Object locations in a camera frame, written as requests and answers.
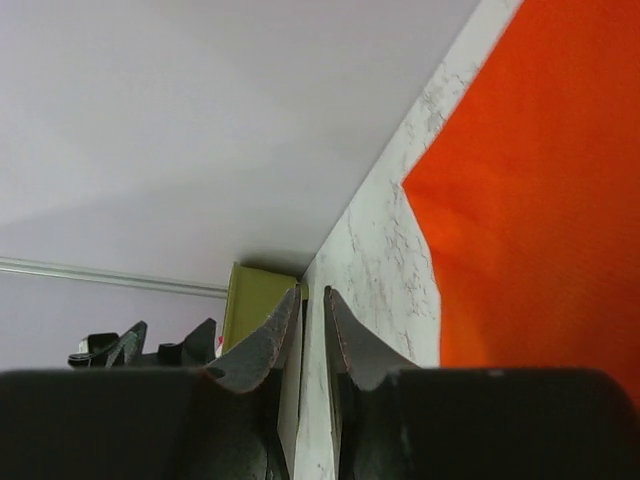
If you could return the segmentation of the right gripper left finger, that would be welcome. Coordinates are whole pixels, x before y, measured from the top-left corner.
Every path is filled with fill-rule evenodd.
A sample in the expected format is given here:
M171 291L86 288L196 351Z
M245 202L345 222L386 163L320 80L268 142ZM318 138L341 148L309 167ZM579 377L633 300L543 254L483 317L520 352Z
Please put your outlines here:
M287 290L202 366L4 372L2 477L288 478L278 417L300 306L300 289Z

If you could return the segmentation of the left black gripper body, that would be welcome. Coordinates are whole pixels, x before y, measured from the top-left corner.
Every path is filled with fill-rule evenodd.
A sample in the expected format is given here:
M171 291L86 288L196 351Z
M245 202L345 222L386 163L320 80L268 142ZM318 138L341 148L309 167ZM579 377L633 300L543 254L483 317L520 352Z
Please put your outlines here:
M155 352L144 353L148 325L137 322L119 335L94 333L79 344L78 352L68 356L72 369L115 367L196 367L215 359L217 323L208 318L181 342L161 343Z

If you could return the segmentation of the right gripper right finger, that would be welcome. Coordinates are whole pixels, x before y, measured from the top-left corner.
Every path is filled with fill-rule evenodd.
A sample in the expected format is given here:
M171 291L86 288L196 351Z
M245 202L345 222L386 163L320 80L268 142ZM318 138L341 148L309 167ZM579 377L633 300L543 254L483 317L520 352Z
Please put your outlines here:
M582 368L422 368L324 290L342 479L635 479L639 415Z

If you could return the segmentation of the orange t shirt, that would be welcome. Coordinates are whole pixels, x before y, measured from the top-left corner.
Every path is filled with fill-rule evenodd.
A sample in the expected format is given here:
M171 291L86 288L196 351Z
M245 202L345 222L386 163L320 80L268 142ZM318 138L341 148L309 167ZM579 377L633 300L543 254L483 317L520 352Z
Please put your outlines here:
M404 187L442 365L638 376L637 2L524 2Z

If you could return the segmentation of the olive green plastic bin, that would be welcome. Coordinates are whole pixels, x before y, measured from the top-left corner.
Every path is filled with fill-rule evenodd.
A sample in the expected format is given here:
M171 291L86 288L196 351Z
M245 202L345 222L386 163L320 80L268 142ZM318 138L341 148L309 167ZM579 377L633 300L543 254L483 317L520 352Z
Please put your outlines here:
M300 286L307 300L308 286L293 276L235 263L228 284L222 353L226 354L260 327L290 288Z

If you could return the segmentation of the left aluminium frame post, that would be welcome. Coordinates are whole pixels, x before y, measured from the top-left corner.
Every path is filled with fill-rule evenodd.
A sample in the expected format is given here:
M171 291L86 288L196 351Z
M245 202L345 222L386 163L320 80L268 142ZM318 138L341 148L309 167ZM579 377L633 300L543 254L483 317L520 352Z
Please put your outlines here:
M8 257L1 258L1 272L217 299L225 299L228 292L212 284Z

